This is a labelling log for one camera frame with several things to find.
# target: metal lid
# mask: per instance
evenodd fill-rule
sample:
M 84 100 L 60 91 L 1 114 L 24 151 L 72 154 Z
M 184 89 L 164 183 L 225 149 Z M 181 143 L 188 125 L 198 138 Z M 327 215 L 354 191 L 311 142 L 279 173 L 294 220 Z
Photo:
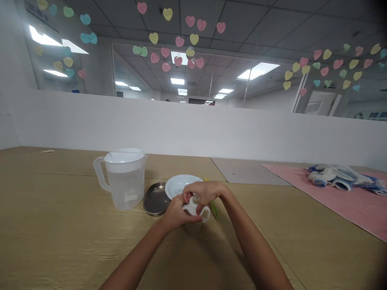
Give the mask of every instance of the metal lid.
M 165 213 L 170 202 L 165 193 L 165 182 L 158 182 L 147 190 L 143 207 L 148 215 L 159 216 Z

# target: ceiling light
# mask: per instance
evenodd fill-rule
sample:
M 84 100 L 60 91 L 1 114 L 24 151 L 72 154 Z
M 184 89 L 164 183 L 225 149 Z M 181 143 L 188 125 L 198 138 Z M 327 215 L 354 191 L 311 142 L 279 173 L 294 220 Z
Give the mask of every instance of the ceiling light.
M 227 96 L 227 95 L 225 95 L 225 94 L 217 94 L 217 95 L 214 97 L 214 99 L 223 99 L 225 96 Z
M 250 75 L 250 79 L 252 80 L 252 79 L 255 79 L 256 77 L 259 77 L 260 75 L 264 75 L 264 74 L 268 73 L 269 71 L 271 71 L 279 66 L 280 66 L 279 64 L 268 64 L 265 62 L 261 62 L 261 63 L 257 64 L 255 67 L 253 67 L 251 74 L 250 74 L 250 70 L 247 70 L 243 74 L 241 74 L 238 77 L 238 79 L 248 80 L 249 75 Z
M 48 37 L 46 34 L 40 35 L 33 26 L 29 25 L 29 30 L 31 31 L 32 39 L 37 43 L 52 46 L 63 46 L 59 42 L 53 40 L 51 37 Z
M 171 78 L 171 83 L 174 85 L 184 85 L 185 81 L 183 79 L 173 79 Z
M 231 89 L 221 89 L 219 93 L 231 93 L 232 91 Z
M 183 62 L 181 64 L 188 65 L 188 58 L 184 52 L 171 52 L 172 63 L 175 63 L 175 56 L 180 56 L 183 59 Z
M 58 72 L 56 70 L 44 70 L 45 72 L 47 73 L 51 73 L 53 75 L 57 75 L 58 77 L 67 77 L 67 75 L 61 73 L 61 72 Z

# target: pink heart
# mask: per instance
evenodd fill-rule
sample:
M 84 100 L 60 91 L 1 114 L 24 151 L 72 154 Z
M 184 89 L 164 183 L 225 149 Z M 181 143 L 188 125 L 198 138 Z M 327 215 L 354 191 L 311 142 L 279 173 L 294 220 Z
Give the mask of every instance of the pink heart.
M 301 58 L 300 60 L 300 66 L 304 67 L 308 64 L 309 59 L 308 58 Z
M 169 55 L 170 52 L 171 52 L 171 51 L 169 50 L 169 48 L 162 48 L 162 49 L 161 49 L 161 54 L 162 54 L 162 56 L 165 57 L 165 58 L 168 57 L 168 55 Z
M 196 65 L 198 66 L 198 68 L 202 68 L 204 66 L 204 58 L 197 59 Z
M 170 71 L 170 69 L 171 69 L 171 66 L 169 64 L 167 64 L 166 62 L 164 62 L 162 64 L 162 70 L 163 71 L 168 72 L 168 71 Z
M 369 58 L 364 61 L 364 68 L 370 67 L 374 61 L 370 60 Z
M 195 17 L 194 16 L 187 16 L 185 18 L 185 22 L 189 27 L 192 27 L 195 24 Z
M 226 24 L 224 22 L 218 22 L 216 29 L 220 34 L 222 34 L 226 30 Z
M 150 55 L 150 61 L 152 63 L 158 63 L 159 60 L 160 60 L 160 57 L 154 52 Z
M 355 51 L 356 51 L 356 55 L 355 56 L 359 56 L 363 53 L 364 51 L 364 48 L 361 47 L 361 46 L 358 46 L 357 48 L 355 48 Z
M 323 53 L 323 50 L 315 50 L 313 54 L 314 60 L 318 60 L 319 57 L 322 55 L 322 53 Z
M 199 19 L 197 25 L 198 25 L 199 31 L 203 31 L 207 26 L 207 22 L 205 20 Z
M 87 77 L 86 70 L 79 70 L 78 75 L 80 76 L 81 79 L 85 79 Z
M 175 56 L 175 65 L 181 66 L 182 63 L 183 63 L 183 58 L 181 56 Z
M 181 38 L 180 36 L 176 37 L 176 46 L 177 47 L 182 47 L 184 45 L 184 38 Z
M 141 14 L 145 14 L 146 9 L 147 9 L 146 3 L 145 3 L 145 2 L 144 2 L 144 3 L 138 2 L 138 3 L 137 3 L 137 9 L 138 9 L 138 11 L 139 11 Z
M 338 69 L 343 65 L 343 63 L 344 63 L 344 60 L 335 60 L 335 62 L 333 63 L 333 69 Z
M 306 89 L 305 88 L 300 89 L 300 96 L 303 97 L 305 96 L 305 94 L 306 94 Z
M 323 68 L 321 70 L 321 75 L 324 77 L 329 73 L 329 67 Z

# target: hand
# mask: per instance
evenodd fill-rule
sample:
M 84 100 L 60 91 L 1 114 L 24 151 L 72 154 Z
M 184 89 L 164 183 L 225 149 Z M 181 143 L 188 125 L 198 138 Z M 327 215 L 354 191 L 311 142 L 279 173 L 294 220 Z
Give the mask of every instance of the hand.
M 184 198 L 182 194 L 172 198 L 164 216 L 160 222 L 166 227 L 169 232 L 186 223 L 202 222 L 203 218 L 199 215 L 188 215 L 183 211 Z

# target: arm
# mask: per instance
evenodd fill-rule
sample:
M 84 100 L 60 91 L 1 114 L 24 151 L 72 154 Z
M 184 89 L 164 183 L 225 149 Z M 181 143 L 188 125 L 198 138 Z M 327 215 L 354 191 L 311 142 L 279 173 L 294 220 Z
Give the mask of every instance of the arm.
M 257 285 L 270 290 L 293 289 L 269 244 L 226 185 L 216 181 L 195 182 L 185 187 L 185 200 L 189 200 L 190 192 L 200 196 L 198 212 L 215 198 L 222 200 Z

